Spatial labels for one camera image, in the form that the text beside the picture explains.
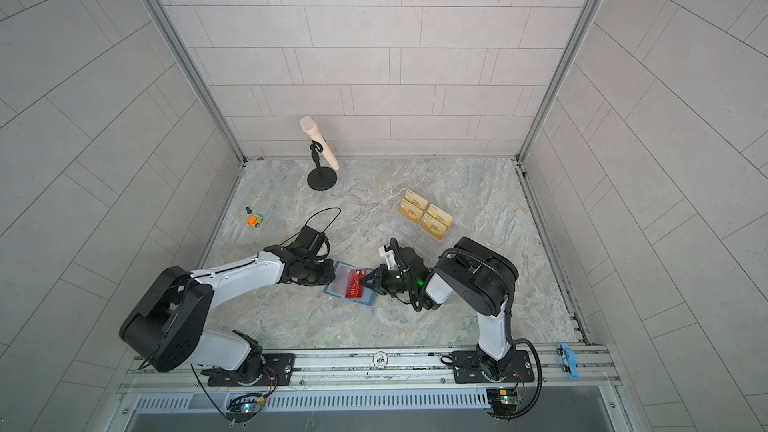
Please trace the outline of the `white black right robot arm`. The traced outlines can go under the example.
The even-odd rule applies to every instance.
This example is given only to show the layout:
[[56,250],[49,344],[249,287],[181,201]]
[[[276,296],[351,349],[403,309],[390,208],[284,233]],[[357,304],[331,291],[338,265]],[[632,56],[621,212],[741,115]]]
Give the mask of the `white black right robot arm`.
[[479,368],[491,381],[511,372],[516,342],[510,328],[517,268],[508,259],[463,237],[445,250],[433,267],[411,247],[396,239],[379,249],[384,262],[359,280],[378,295],[400,299],[414,311],[435,310],[452,296],[477,314]]

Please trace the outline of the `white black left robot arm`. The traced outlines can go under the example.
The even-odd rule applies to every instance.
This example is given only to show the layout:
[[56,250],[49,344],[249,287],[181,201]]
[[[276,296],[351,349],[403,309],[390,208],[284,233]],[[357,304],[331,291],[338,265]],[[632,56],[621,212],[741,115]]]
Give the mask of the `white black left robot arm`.
[[288,245],[272,245],[211,269],[163,270],[119,328],[120,339],[158,372],[199,365],[209,383],[250,386],[267,375],[263,348],[247,334],[206,327],[218,306],[275,284],[325,286],[334,278],[325,233],[307,225]]

